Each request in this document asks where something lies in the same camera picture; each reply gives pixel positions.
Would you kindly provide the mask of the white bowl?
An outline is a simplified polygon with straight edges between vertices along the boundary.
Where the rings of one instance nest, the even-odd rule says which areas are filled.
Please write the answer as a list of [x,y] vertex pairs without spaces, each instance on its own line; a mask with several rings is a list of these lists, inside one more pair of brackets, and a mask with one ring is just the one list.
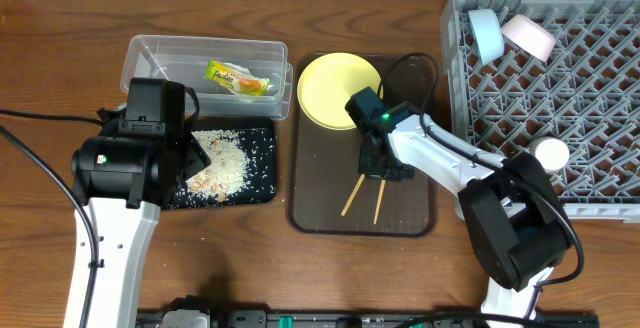
[[502,27],[503,35],[540,61],[547,61],[556,44],[555,37],[528,17],[517,14]]

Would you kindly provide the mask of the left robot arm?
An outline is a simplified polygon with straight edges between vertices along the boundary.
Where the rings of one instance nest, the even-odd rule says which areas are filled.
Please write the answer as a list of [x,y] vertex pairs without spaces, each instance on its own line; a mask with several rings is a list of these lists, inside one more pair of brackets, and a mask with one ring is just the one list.
[[99,110],[100,132],[74,152],[76,250],[65,326],[135,325],[160,212],[210,164],[192,134],[199,113],[185,112],[196,98],[177,82],[134,78],[126,104]]

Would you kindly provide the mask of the white cup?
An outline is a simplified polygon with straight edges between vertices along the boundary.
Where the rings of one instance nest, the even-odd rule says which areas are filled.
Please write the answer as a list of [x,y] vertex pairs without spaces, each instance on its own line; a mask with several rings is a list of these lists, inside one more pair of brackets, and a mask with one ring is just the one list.
[[570,157],[568,146],[554,137],[538,138],[527,146],[527,150],[547,173],[555,173],[563,168]]

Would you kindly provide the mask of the rice food waste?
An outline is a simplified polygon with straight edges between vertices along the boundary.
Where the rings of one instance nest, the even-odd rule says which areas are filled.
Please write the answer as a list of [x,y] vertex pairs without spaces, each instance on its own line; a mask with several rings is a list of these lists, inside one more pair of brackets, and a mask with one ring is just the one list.
[[248,187],[250,160],[241,149],[238,131],[196,131],[194,137],[211,163],[187,181],[189,193],[224,203]]

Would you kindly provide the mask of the wooden chopstick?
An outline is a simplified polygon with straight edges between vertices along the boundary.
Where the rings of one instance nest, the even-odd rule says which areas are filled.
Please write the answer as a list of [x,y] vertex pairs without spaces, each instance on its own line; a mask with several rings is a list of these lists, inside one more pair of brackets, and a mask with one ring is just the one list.
[[343,209],[342,209],[342,211],[340,213],[341,216],[344,217],[348,213],[349,208],[351,207],[351,204],[352,204],[354,198],[356,197],[356,195],[357,195],[357,193],[358,193],[358,191],[359,191],[359,189],[361,187],[361,184],[364,181],[364,179],[365,179],[365,174],[360,174],[356,184],[354,185],[354,188],[352,189],[352,191],[351,191],[351,193],[350,193],[350,195],[349,195],[349,197],[348,197],[348,199],[347,199],[347,201],[346,201],[346,203],[345,203],[345,205],[344,205],[344,207],[343,207]]
[[378,219],[379,219],[379,214],[380,214],[380,209],[381,209],[381,205],[382,205],[382,201],[383,201],[385,188],[386,188],[386,180],[382,180],[380,182],[378,195],[377,195],[377,200],[376,200],[375,211],[374,211],[374,218],[373,218],[373,224],[374,225],[377,225],[377,223],[378,223]]

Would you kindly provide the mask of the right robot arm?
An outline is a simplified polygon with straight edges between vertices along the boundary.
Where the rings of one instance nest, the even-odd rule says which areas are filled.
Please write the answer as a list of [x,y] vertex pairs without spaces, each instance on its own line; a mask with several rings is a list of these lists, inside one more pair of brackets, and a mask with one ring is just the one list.
[[345,110],[362,136],[358,172],[382,183],[425,173],[453,193],[474,254],[489,275],[476,322],[533,327],[540,293],[570,248],[581,247],[540,162],[486,152],[409,103],[387,107],[371,88]]

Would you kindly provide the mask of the yellow plate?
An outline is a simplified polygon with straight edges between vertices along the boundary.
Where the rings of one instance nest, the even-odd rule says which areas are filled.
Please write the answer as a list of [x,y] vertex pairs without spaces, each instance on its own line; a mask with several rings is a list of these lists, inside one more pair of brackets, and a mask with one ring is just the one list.
[[345,110],[352,95],[364,88],[376,89],[380,74],[364,58],[351,53],[329,53],[311,61],[297,86],[299,105],[317,125],[331,130],[356,127]]

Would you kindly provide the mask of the green snack wrapper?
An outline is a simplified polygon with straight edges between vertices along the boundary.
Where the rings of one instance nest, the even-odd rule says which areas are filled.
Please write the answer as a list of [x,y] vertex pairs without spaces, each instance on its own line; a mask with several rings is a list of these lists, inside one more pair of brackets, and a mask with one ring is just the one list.
[[259,78],[247,68],[216,60],[209,61],[204,78],[237,95],[264,96],[271,87],[268,78]]

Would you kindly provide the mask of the light blue bowl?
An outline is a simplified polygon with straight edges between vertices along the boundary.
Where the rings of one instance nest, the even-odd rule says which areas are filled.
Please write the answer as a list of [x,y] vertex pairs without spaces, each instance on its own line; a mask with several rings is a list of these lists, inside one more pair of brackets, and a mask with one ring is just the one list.
[[487,65],[504,54],[504,39],[497,14],[491,9],[478,9],[468,12],[479,58]]

